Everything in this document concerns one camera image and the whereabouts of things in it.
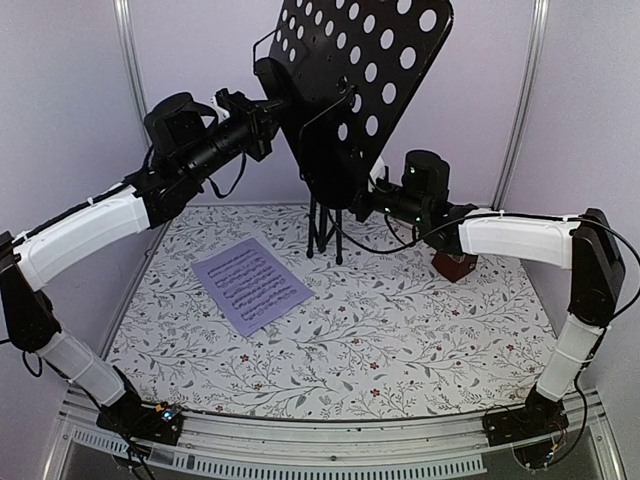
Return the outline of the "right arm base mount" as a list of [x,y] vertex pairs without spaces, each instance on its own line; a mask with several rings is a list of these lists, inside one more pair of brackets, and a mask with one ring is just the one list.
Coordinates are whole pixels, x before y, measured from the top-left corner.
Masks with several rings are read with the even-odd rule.
[[562,402],[547,399],[519,408],[502,407],[482,418],[482,428],[490,446],[532,439],[560,432],[569,426]]

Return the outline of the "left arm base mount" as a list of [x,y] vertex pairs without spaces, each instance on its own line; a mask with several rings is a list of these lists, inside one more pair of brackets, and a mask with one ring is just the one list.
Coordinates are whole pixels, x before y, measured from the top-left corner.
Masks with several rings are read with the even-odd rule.
[[184,416],[180,408],[166,402],[151,406],[141,400],[122,397],[111,406],[102,406],[96,425],[127,438],[176,446]]

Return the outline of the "black folding tripod stand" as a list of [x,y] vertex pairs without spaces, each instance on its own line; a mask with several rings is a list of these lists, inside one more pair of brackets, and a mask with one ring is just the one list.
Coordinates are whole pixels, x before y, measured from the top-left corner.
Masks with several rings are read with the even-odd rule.
[[342,228],[342,211],[335,210],[335,223],[329,228],[329,215],[331,210],[320,205],[317,200],[311,196],[309,202],[308,216],[308,240],[306,256],[311,259],[315,251],[324,253],[331,239],[336,240],[336,257],[337,265],[343,264],[343,245],[341,234]]

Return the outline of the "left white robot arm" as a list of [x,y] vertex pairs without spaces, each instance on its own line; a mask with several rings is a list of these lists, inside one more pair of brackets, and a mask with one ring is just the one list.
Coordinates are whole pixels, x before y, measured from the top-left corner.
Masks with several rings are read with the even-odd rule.
[[62,326],[43,289],[104,247],[177,217],[236,157],[264,159],[289,104],[226,89],[211,105],[188,92],[174,94],[144,118],[151,147],[138,170],[30,231],[3,233],[1,303],[9,342],[88,392],[126,433],[141,433],[149,415],[135,388]]

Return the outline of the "black perforated music stand desk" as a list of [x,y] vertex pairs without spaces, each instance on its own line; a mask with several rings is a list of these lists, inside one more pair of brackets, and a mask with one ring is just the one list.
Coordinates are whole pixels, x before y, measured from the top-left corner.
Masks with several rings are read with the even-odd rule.
[[256,74],[315,200],[349,208],[444,45],[448,1],[285,1]]

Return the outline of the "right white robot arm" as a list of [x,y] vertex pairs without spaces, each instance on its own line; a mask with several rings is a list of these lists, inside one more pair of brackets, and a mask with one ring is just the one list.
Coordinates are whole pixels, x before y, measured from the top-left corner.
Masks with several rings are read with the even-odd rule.
[[407,153],[399,185],[389,181],[384,162],[377,160],[358,181],[350,210],[360,221],[379,212],[408,223],[445,256],[499,255],[571,271],[567,320],[517,415],[521,432],[537,436],[554,422],[562,397],[614,319],[626,267],[601,210],[552,217],[455,205],[449,177],[449,164],[430,151]]

